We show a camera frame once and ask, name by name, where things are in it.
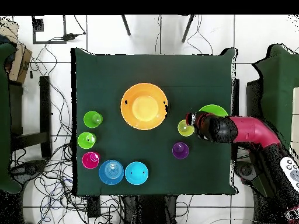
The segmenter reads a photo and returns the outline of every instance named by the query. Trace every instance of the orange bowl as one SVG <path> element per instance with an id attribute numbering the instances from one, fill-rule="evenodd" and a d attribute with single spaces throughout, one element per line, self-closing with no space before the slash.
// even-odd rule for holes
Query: orange bowl
<path id="1" fill-rule="evenodd" d="M 159 87 L 143 82 L 124 93 L 120 111 L 130 126 L 138 130 L 150 130 L 163 122 L 168 111 L 168 102 Z"/>

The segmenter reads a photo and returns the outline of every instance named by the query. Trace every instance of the light blue cup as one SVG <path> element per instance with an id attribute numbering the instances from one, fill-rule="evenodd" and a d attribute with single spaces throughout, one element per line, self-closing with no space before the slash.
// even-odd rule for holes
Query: light blue cup
<path id="1" fill-rule="evenodd" d="M 142 162 L 132 162 L 127 166 L 124 175 L 129 183 L 138 186 L 147 180 L 148 169 Z"/>
<path id="2" fill-rule="evenodd" d="M 123 179 L 124 168 L 116 160 L 107 160 L 100 166 L 99 176 L 105 184 L 113 186 Z"/>

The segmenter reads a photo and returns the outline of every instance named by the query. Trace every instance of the green bowl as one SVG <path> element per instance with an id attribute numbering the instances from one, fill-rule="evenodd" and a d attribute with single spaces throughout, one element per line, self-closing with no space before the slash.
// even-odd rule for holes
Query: green bowl
<path id="1" fill-rule="evenodd" d="M 88 128 L 96 128 L 103 122 L 103 116 L 96 111 L 89 111 L 84 115 L 84 124 Z"/>
<path id="2" fill-rule="evenodd" d="M 218 105 L 206 105 L 200 109 L 200 111 L 206 111 L 207 113 L 213 113 L 216 116 L 220 117 L 226 117 L 228 116 L 228 113 L 222 108 L 221 106 Z"/>

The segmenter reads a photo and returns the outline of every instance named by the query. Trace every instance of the lime green cup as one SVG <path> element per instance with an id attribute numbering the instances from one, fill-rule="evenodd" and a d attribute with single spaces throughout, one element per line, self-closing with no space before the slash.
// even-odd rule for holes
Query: lime green cup
<path id="1" fill-rule="evenodd" d="M 88 128 L 96 128 L 103 121 L 103 116 L 96 111 L 89 111 L 84 115 L 84 124 Z"/>
<path id="2" fill-rule="evenodd" d="M 191 136 L 194 133 L 194 127 L 186 124 L 186 120 L 180 121 L 178 131 L 183 137 Z"/>
<path id="3" fill-rule="evenodd" d="M 90 132 L 83 132 L 78 137 L 78 144 L 82 149 L 90 149 L 96 142 L 96 136 Z"/>
<path id="4" fill-rule="evenodd" d="M 207 113 L 213 113 L 216 116 L 220 117 L 226 117 L 228 116 L 228 113 L 222 108 L 221 106 L 218 105 L 206 105 L 200 109 L 200 111 L 206 111 Z"/>

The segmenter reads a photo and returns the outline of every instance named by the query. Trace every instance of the pink cup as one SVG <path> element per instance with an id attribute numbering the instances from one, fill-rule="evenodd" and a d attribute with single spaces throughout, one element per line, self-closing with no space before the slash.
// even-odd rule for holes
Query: pink cup
<path id="1" fill-rule="evenodd" d="M 99 164 L 99 162 L 100 154 L 95 151 L 87 152 L 82 157 L 82 164 L 87 169 L 94 169 Z"/>

